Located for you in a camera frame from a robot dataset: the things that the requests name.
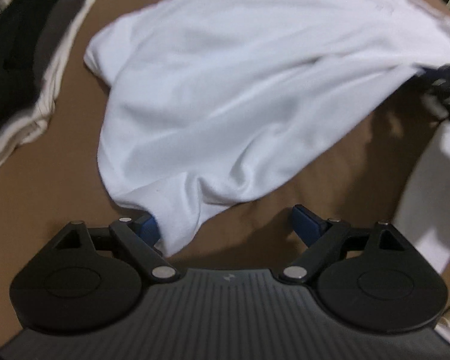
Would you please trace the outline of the grey folded garment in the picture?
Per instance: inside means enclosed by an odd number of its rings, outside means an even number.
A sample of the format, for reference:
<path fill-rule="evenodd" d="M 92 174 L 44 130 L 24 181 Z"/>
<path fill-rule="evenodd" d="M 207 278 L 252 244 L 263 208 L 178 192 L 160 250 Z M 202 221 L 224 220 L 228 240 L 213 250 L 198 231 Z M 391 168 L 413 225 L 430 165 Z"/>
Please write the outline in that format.
<path fill-rule="evenodd" d="M 34 48 L 32 72 L 38 94 L 44 84 L 45 72 L 73 19 L 86 0 L 58 0 L 49 12 Z"/>

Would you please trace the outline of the black folded garment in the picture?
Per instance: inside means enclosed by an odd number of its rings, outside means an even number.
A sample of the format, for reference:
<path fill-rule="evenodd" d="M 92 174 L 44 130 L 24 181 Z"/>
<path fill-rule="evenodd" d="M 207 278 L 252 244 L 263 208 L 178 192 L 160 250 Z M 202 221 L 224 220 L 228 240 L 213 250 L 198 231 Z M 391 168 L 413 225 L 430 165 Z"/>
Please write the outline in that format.
<path fill-rule="evenodd" d="M 35 47 L 57 2 L 12 0 L 0 14 L 0 130 L 36 99 Z"/>

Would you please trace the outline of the white t-shirt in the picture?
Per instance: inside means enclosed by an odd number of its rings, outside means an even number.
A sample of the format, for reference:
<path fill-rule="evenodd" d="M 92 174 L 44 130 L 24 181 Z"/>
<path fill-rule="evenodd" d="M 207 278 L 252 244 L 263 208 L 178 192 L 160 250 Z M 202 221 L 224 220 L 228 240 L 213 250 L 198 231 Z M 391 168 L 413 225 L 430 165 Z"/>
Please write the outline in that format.
<path fill-rule="evenodd" d="M 100 30 L 84 61 L 110 87 L 103 184 L 151 213 L 171 256 L 450 63 L 450 19 L 421 0 L 162 0 Z"/>

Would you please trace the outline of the cream folded garment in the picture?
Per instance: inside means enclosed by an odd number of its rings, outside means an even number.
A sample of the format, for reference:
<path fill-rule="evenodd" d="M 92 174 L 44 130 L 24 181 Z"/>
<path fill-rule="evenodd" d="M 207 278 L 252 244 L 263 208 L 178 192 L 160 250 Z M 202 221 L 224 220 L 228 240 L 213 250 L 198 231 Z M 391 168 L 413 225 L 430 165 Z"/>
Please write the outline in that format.
<path fill-rule="evenodd" d="M 65 30 L 44 72 L 43 85 L 36 103 L 24 111 L 19 111 L 1 128 L 0 167 L 17 147 L 35 141 L 48 128 L 75 38 L 95 2 L 96 0 L 85 0 L 77 16 L 71 20 L 71 24 Z"/>

